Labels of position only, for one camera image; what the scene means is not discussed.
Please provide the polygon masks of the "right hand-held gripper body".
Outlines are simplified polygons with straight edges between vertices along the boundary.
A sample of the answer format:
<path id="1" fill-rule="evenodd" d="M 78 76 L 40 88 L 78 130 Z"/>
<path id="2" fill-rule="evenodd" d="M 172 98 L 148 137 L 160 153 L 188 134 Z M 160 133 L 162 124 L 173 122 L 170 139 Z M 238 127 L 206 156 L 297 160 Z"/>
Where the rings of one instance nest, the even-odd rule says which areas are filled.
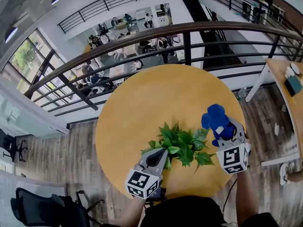
<path id="1" fill-rule="evenodd" d="M 219 149 L 216 152 L 222 170 L 227 174 L 236 174 L 246 171 L 251 151 L 251 144 L 247 136 L 233 140 L 218 139 Z"/>

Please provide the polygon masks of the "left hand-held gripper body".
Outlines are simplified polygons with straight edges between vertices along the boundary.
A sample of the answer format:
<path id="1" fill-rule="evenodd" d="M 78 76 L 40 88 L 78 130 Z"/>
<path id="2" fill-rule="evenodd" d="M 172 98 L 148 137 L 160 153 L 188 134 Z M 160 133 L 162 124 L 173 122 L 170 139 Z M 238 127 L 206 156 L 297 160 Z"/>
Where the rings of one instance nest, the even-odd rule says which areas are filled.
<path id="1" fill-rule="evenodd" d="M 125 188 L 132 196 L 147 199 L 159 188 L 162 178 L 158 170 L 154 173 L 131 168 L 125 180 Z"/>

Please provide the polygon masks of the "blue cloth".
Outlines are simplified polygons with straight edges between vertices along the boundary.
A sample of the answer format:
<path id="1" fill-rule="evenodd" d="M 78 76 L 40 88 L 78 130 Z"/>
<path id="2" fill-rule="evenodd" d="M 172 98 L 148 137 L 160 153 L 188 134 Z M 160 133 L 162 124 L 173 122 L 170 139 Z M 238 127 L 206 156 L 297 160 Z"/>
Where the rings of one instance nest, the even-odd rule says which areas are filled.
<path id="1" fill-rule="evenodd" d="M 219 147 L 219 139 L 231 140 L 235 126 L 231 124 L 225 114 L 225 109 L 219 104 L 213 104 L 207 108 L 207 113 L 202 115 L 201 124 L 204 129 L 211 129 L 215 139 L 212 144 Z"/>

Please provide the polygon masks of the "green leafy plant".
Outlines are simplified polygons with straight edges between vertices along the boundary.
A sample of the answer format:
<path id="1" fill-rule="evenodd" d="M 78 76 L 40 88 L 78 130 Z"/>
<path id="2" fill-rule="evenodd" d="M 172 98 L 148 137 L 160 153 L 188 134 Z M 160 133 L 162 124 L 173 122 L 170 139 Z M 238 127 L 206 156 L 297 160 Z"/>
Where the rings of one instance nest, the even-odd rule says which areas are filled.
<path id="1" fill-rule="evenodd" d="M 197 162 L 197 167 L 214 164 L 212 160 L 214 154 L 204 152 L 204 149 L 207 148 L 206 137 L 209 132 L 208 129 L 200 128 L 195 131 L 191 131 L 190 129 L 184 131 L 178 123 L 172 127 L 164 123 L 164 126 L 160 127 L 159 130 L 160 134 L 158 137 L 160 139 L 158 141 L 150 140 L 148 142 L 149 148 L 142 150 L 141 156 L 149 150 L 165 148 L 168 150 L 168 157 L 164 169 L 171 168 L 173 159 L 180 161 L 184 167 L 191 166 L 194 160 Z M 136 164 L 135 169 L 145 172 L 149 170 L 144 169 L 139 163 Z"/>

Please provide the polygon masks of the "person's left forearm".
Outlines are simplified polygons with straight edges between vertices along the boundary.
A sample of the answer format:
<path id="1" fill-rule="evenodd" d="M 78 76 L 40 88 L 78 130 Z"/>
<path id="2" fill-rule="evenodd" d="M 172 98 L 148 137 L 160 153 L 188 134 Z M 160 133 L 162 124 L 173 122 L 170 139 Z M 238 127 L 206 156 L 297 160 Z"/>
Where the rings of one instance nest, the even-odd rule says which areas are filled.
<path id="1" fill-rule="evenodd" d="M 119 227 L 138 227 L 145 206 L 145 199 L 134 196 L 125 212 L 116 221 Z"/>

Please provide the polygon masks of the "person's right forearm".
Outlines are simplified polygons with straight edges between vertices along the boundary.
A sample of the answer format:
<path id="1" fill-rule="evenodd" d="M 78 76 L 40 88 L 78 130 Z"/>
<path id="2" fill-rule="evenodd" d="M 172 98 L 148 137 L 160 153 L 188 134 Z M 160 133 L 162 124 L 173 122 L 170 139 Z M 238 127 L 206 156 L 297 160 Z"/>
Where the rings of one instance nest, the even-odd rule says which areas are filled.
<path id="1" fill-rule="evenodd" d="M 238 226 L 251 216 L 259 213 L 258 196 L 254 191 L 249 171 L 237 174 L 236 216 Z"/>

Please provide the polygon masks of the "small black display device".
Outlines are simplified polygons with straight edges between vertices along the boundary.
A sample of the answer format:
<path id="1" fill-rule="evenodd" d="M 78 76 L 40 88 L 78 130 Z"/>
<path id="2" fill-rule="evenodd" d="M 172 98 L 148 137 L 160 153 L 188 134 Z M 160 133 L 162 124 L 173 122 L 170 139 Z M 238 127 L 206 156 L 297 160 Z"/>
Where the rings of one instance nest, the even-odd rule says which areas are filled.
<path id="1" fill-rule="evenodd" d="M 146 202 L 164 201 L 166 199 L 165 193 L 166 188 L 159 187 L 147 198 Z"/>

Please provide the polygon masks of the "clear plastic bottle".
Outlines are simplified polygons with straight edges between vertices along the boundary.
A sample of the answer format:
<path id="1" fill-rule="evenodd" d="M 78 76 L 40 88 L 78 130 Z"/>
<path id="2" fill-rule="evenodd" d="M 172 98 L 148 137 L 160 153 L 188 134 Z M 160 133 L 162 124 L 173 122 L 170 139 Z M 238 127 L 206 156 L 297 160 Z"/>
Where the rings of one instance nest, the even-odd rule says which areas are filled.
<path id="1" fill-rule="evenodd" d="M 238 100 L 245 99 L 246 96 L 247 96 L 247 94 L 248 94 L 248 87 L 245 86 L 245 87 L 241 88 L 241 89 L 238 91 L 238 93 L 237 93 L 237 99 L 238 99 Z"/>

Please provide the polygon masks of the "person's black shirt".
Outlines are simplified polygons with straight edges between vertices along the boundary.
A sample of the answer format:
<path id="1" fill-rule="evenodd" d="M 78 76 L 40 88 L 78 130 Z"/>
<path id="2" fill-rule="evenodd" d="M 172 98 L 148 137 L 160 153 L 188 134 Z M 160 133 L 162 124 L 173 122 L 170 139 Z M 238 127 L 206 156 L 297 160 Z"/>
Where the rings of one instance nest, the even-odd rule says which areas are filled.
<path id="1" fill-rule="evenodd" d="M 183 196 L 145 210 L 140 227 L 235 227 L 211 198 Z"/>

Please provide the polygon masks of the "white-legged wooden desk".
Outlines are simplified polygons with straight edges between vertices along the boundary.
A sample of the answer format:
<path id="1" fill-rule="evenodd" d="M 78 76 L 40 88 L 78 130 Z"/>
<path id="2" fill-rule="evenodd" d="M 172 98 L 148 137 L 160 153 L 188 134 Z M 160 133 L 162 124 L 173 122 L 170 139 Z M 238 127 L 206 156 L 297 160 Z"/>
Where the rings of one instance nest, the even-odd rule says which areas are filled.
<path id="1" fill-rule="evenodd" d="M 285 74 L 288 66 L 291 65 L 291 61 L 280 60 L 280 59 L 266 59 L 266 64 L 260 73 L 254 86 L 246 96 L 246 102 L 249 102 L 261 84 L 269 73 L 272 74 L 287 106 L 294 135 L 296 139 L 297 152 L 290 154 L 285 157 L 276 158 L 270 161 L 264 161 L 261 163 L 262 166 L 277 165 L 284 162 L 289 162 L 297 159 L 303 160 L 303 89 L 294 96 L 290 96 L 284 81 L 286 80 Z"/>

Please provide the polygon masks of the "dark tissue box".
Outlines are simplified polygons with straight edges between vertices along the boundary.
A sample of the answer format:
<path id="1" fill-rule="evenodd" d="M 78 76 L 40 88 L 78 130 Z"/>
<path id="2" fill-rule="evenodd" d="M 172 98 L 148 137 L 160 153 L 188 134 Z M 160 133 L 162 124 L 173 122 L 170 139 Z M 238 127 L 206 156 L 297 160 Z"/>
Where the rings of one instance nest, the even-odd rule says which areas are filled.
<path id="1" fill-rule="evenodd" d="M 298 94 L 303 89 L 303 86 L 296 76 L 287 78 L 284 85 L 291 97 Z"/>

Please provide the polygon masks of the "white plate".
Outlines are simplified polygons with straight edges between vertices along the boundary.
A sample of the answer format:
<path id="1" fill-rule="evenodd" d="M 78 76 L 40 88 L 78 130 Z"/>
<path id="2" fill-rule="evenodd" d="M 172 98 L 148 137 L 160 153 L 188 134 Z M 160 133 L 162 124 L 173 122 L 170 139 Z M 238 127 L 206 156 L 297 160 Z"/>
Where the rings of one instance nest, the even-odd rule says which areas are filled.
<path id="1" fill-rule="evenodd" d="M 290 64 L 290 67 L 292 68 L 292 70 L 294 71 L 294 73 L 300 77 L 301 73 L 300 73 L 300 70 L 298 68 L 298 66 L 295 64 L 295 63 L 291 63 Z"/>

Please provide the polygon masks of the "black mesh office chair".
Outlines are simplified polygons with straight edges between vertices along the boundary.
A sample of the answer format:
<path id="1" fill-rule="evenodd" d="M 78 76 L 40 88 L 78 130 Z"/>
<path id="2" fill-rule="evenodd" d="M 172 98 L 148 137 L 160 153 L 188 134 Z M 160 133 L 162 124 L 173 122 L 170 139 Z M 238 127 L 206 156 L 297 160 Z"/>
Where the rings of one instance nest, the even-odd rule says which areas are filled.
<path id="1" fill-rule="evenodd" d="M 15 218 L 26 227 L 90 227 L 91 222 L 101 225 L 89 216 L 89 212 L 105 201 L 100 199 L 85 208 L 80 199 L 81 194 L 87 197 L 84 190 L 79 190 L 73 201 L 71 196 L 52 194 L 47 198 L 17 188 L 10 205 Z"/>

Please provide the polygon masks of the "white ribbed panel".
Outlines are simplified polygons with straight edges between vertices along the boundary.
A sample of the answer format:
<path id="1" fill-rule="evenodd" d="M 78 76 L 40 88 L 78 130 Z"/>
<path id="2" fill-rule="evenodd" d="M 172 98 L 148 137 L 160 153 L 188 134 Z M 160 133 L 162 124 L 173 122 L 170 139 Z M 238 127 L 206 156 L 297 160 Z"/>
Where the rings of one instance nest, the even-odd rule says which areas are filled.
<path id="1" fill-rule="evenodd" d="M 0 170 L 0 227 L 58 227 L 64 184 L 42 182 Z"/>

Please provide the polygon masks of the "black swivel chair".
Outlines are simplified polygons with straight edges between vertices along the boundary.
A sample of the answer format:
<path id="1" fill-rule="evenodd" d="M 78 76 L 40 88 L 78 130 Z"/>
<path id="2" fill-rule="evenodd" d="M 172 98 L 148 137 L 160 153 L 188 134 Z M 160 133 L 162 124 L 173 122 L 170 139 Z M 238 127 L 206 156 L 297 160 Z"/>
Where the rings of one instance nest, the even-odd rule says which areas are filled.
<path id="1" fill-rule="evenodd" d="M 24 146 L 23 143 L 26 142 L 26 140 L 22 140 L 19 144 L 17 144 L 16 137 L 12 137 L 0 129 L 0 149 L 3 150 L 3 152 L 0 153 L 0 156 L 11 158 L 12 162 L 14 162 L 15 155 L 18 153 L 18 160 L 25 162 L 25 159 L 23 158 L 23 151 L 28 150 L 28 147 Z"/>

